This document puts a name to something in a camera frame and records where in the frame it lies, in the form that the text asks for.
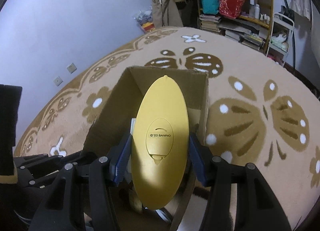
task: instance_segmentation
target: yellow plastic case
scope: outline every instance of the yellow plastic case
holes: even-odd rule
[[[144,96],[133,130],[132,180],[143,206],[160,209],[174,197],[186,167],[188,137],[183,94],[173,79],[161,77]]]

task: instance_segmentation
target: red patterned bag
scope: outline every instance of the red patterned bag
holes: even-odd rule
[[[245,0],[220,0],[219,12],[223,16],[237,18],[244,2]]]

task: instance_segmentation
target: beige pants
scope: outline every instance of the beige pants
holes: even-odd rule
[[[155,28],[165,26],[183,27],[182,20],[174,0],[151,0],[152,16]]]

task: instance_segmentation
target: wall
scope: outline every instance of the wall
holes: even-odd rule
[[[284,0],[274,0],[274,12],[281,11]],[[311,22],[298,14],[295,14],[295,40],[296,40],[296,69],[309,79],[314,86],[320,89],[320,68],[311,50],[310,41]],[[293,66],[292,45],[289,49],[287,63]]]
[[[142,34],[132,16],[151,0],[8,0],[0,12],[0,83],[19,85],[17,141],[65,84]],[[74,62],[77,71],[66,67]],[[56,87],[53,79],[63,83]]]

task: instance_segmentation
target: plastic bottle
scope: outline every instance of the plastic bottle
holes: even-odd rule
[[[259,16],[260,16],[260,6],[259,4],[256,4],[256,7],[255,7],[255,12],[254,12],[254,17],[259,19]]]
[[[250,0],[249,17],[254,18],[254,13],[255,13],[254,0]]]

